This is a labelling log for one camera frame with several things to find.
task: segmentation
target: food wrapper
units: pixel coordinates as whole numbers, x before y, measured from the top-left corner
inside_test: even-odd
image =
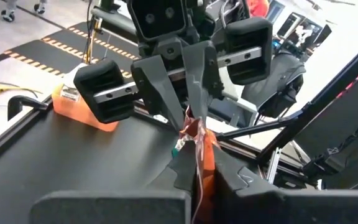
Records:
[[[206,129],[201,118],[193,118],[191,110],[187,108],[184,128],[180,131],[180,137],[190,136],[196,144],[197,164],[197,207],[192,222],[208,223],[212,220],[214,194],[214,170],[215,160],[213,146],[219,147],[215,134]]]

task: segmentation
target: chair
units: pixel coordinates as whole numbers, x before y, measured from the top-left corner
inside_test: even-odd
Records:
[[[296,103],[305,72],[303,63],[295,56],[280,52],[272,59],[267,79],[246,85],[237,101],[213,100],[209,112],[239,128],[254,125],[257,114],[277,118]]]

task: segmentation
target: black table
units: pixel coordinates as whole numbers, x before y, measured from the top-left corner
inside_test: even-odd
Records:
[[[169,163],[176,140],[139,118],[105,133],[49,112],[0,157],[0,224],[27,223],[32,204],[55,190],[143,187]]]

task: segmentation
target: yellow striped tape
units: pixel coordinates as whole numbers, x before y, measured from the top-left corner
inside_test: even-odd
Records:
[[[68,30],[70,30],[70,31],[74,32],[75,34],[78,34],[78,35],[80,35],[82,37],[88,38],[87,33],[84,33],[84,32],[82,32],[82,31],[80,31],[80,30],[78,30],[76,28],[71,27],[71,28],[68,28]],[[94,38],[93,40],[94,40],[95,43],[97,43],[99,45],[102,45],[103,47],[105,47],[105,48],[107,48],[109,50],[112,50],[112,51],[114,51],[115,53],[117,53],[119,55],[122,55],[122,56],[127,57],[127,58],[132,59],[132,60],[139,59],[135,55],[132,55],[131,53],[126,52],[125,50],[119,49],[118,47],[115,47],[115,46],[113,46],[111,44],[108,44],[108,43],[106,43],[106,42],[104,42],[102,40],[99,40],[97,38]]]
[[[4,52],[4,54],[10,56],[11,58],[14,58],[14,59],[17,59],[17,60],[20,60],[21,62],[24,62],[26,64],[29,64],[35,68],[38,68],[38,69],[41,69],[45,72],[48,72],[48,73],[51,73],[52,75],[56,75],[58,77],[63,77],[65,74],[60,72],[59,70],[56,70],[54,68],[51,68],[51,67],[48,67],[44,64],[41,64],[40,62],[37,62],[35,60],[32,60],[31,58],[27,58],[23,55],[20,55],[18,53],[15,53],[11,50],[7,50]]]
[[[49,37],[45,37],[45,38],[42,39],[42,41],[45,42],[46,44],[49,44],[51,46],[54,46],[54,47],[62,50],[64,52],[67,52],[67,53],[69,53],[71,55],[74,55],[74,56],[76,56],[76,57],[78,57],[80,59],[86,58],[86,54],[84,54],[83,52],[81,52],[81,51],[79,51],[77,49],[73,49],[72,47],[69,47],[69,46],[67,46],[65,44],[62,44],[62,43],[58,42],[57,40],[53,40],[53,39],[51,39]],[[98,61],[99,61],[99,59],[97,59],[97,58],[92,58],[91,59],[91,63],[96,63]],[[122,73],[122,76],[124,78],[131,78],[132,77],[131,73],[126,72],[124,70],[121,70],[121,73]]]

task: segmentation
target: black floor mat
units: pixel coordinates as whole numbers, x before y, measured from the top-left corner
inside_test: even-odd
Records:
[[[81,22],[77,25],[74,25],[72,26],[71,28],[69,29],[74,29],[74,30],[79,30],[83,33],[87,33],[87,28],[86,28],[86,22]],[[99,40],[102,40],[104,42],[107,42],[108,39],[109,39],[109,35],[107,33],[104,33],[104,34],[97,34],[96,35],[96,38],[99,39]],[[135,56],[139,56],[139,51],[137,49],[137,46],[133,45],[133,44],[130,44],[128,42],[126,42],[125,40],[122,40],[120,38],[117,38],[113,35],[110,35],[110,41],[109,41],[109,44],[113,44],[114,46],[118,47],[119,49],[121,50],[125,50]]]
[[[15,47],[6,54],[54,75],[69,73],[82,61],[86,32],[86,23],[82,22],[71,29]],[[117,62],[127,82],[133,81],[130,67],[138,58],[136,46],[114,35],[97,34],[93,58],[102,60],[105,56]]]
[[[21,60],[21,56],[24,56],[25,58],[32,60],[29,64],[42,70],[53,68],[61,73],[69,73],[79,63],[81,63],[80,58],[48,45],[41,40],[35,40],[24,45],[20,45],[10,51],[14,54],[20,55],[16,57],[14,55],[14,58]]]

